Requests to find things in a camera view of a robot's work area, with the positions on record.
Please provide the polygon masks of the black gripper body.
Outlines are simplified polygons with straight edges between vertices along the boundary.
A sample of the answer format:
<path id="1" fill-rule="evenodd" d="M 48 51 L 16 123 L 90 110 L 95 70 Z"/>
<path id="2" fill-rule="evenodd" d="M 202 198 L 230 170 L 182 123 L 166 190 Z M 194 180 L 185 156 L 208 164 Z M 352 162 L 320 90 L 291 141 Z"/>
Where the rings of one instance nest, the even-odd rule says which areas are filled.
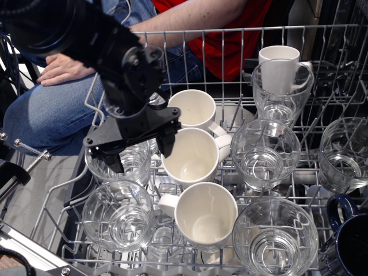
<path id="1" fill-rule="evenodd" d="M 160 110 L 146 106 L 137 115 L 115 118 L 110 116 L 101 126 L 83 139 L 83 145 L 107 154 L 120 153 L 127 147 L 156 138 L 162 128 L 171 128 L 177 132 L 181 129 L 176 107 Z"/>

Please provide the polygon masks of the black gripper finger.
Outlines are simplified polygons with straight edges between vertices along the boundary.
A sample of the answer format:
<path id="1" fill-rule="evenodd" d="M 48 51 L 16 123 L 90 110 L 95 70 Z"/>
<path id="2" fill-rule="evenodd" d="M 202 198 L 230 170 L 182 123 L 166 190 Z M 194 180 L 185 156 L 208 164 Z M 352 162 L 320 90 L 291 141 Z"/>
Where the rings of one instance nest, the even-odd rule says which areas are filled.
<path id="1" fill-rule="evenodd" d="M 167 158 L 171 155 L 175 143 L 176 131 L 171 128 L 162 128 L 156 136 L 159 151 Z"/>
<path id="2" fill-rule="evenodd" d="M 97 149 L 91 149 L 90 155 L 93 159 L 97 159 L 104 163 L 115 173 L 124 173 L 124 167 L 118 153 L 107 154 Z"/>

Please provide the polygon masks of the person's bare forearm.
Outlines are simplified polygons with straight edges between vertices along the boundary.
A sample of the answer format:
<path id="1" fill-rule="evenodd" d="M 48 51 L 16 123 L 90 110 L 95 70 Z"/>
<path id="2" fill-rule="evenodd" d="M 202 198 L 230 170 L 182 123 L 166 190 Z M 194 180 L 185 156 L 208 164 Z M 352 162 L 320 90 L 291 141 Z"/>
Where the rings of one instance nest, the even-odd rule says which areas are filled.
<path id="1" fill-rule="evenodd" d="M 159 48 L 172 48 L 198 38 L 200 30 L 221 29 L 237 19 L 247 1 L 185 1 L 130 30 L 139 42 Z"/>

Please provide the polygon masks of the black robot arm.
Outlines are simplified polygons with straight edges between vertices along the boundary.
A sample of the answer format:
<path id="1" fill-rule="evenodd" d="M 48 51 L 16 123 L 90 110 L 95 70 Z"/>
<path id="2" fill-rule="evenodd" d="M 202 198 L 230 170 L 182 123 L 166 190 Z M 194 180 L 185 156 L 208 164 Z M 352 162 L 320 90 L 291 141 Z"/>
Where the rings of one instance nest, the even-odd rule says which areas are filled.
<path id="1" fill-rule="evenodd" d="M 160 152 L 171 155 L 181 112 L 149 103 L 153 93 L 168 98 L 160 90 L 164 69 L 96 2 L 2 1 L 1 23 L 17 48 L 40 56 L 61 52 L 100 74 L 109 116 L 84 138 L 92 157 L 123 173 L 119 154 L 132 145 L 155 139 Z"/>

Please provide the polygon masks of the person's hand on knee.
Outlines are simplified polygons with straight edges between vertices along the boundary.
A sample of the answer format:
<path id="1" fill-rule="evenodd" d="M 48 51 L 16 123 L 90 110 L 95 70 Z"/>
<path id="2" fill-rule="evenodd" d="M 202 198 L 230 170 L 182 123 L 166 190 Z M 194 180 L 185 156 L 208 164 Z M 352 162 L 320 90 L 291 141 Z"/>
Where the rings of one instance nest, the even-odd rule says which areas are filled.
<path id="1" fill-rule="evenodd" d="M 59 85 L 95 73 L 92 67 L 86 67 L 82 62 L 62 53 L 49 55 L 45 61 L 47 66 L 37 79 L 37 83 L 43 86 Z"/>

